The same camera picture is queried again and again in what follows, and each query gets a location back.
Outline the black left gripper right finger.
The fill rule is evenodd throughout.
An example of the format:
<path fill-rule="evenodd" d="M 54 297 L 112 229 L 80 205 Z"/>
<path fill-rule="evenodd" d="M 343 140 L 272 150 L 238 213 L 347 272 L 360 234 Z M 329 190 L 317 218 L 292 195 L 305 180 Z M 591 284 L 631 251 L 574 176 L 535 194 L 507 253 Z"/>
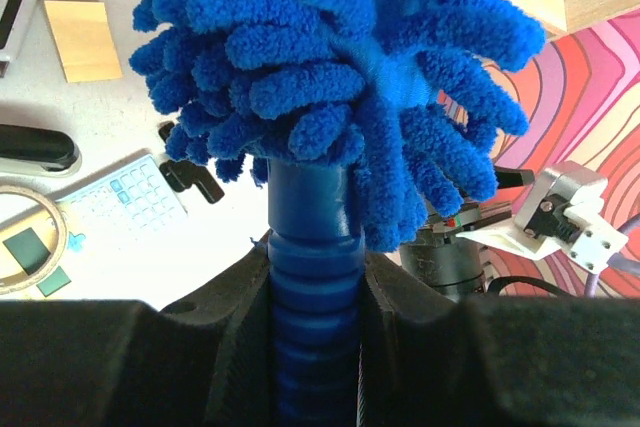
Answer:
<path fill-rule="evenodd" d="M 452 302 L 382 254 L 361 294 L 368 426 L 635 426 L 635 299 Z"/>

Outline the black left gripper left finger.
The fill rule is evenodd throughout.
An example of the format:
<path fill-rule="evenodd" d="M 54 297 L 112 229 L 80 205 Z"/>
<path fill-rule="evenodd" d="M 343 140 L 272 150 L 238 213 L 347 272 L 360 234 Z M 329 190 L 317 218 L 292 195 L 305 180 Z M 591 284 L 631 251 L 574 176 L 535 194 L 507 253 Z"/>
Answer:
<path fill-rule="evenodd" d="M 269 426 L 267 243 L 156 310 L 5 301 L 5 426 Z"/>

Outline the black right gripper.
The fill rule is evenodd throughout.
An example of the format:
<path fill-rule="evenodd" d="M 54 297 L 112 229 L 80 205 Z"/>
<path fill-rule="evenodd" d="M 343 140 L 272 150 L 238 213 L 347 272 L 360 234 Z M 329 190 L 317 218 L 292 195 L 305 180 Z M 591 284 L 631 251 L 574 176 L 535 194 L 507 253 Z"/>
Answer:
<path fill-rule="evenodd" d="M 535 180 L 535 174 L 530 169 L 495 166 L 494 171 L 498 182 L 498 190 L 527 187 Z M 436 235 L 451 237 L 459 232 L 473 231 L 499 223 L 512 215 L 510 201 L 491 200 L 478 202 L 464 192 L 461 195 L 464 203 L 453 216 L 443 217 L 430 204 L 427 204 L 428 217 L 424 228 Z"/>

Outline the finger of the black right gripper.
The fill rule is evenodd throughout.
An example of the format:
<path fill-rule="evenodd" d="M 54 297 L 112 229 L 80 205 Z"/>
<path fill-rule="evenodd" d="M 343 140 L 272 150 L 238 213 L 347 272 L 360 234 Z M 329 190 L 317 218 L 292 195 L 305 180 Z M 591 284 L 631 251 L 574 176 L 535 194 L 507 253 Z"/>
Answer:
<path fill-rule="evenodd" d="M 211 172 L 188 160 L 166 160 L 159 165 L 163 178 L 176 193 L 196 187 L 209 204 L 219 202 L 225 195 Z"/>

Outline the blue microfiber duster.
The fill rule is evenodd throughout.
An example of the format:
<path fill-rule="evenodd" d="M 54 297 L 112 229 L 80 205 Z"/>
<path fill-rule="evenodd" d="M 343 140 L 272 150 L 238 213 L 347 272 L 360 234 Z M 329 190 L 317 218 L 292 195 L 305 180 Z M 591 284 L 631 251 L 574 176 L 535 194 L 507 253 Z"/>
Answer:
<path fill-rule="evenodd" d="M 167 154 L 268 188 L 273 424 L 353 425 L 364 257 L 495 195 L 528 119 L 483 63 L 544 29 L 508 0 L 141 0 L 133 27 Z"/>

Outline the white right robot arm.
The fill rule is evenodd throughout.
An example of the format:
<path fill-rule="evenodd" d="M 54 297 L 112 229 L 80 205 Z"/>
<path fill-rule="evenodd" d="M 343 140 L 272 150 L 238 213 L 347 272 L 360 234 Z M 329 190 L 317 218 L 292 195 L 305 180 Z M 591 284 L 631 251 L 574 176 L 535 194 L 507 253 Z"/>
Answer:
<path fill-rule="evenodd" d="M 280 120 L 235 114 L 166 123 L 159 134 L 176 178 L 204 185 L 214 161 L 219 177 L 232 181 L 252 156 L 255 182 L 275 182 L 269 257 L 276 303 L 313 313 L 352 304 L 366 248 L 398 250 L 406 272 L 452 300 L 484 288 L 477 249 L 433 232 L 423 204 L 430 196 L 449 215 L 464 195 L 483 194 L 497 180 L 481 143 L 461 124 L 416 115 L 398 122 L 393 181 L 383 193 L 385 205 L 402 208 L 398 219 L 370 206 L 365 140 L 343 107 Z"/>

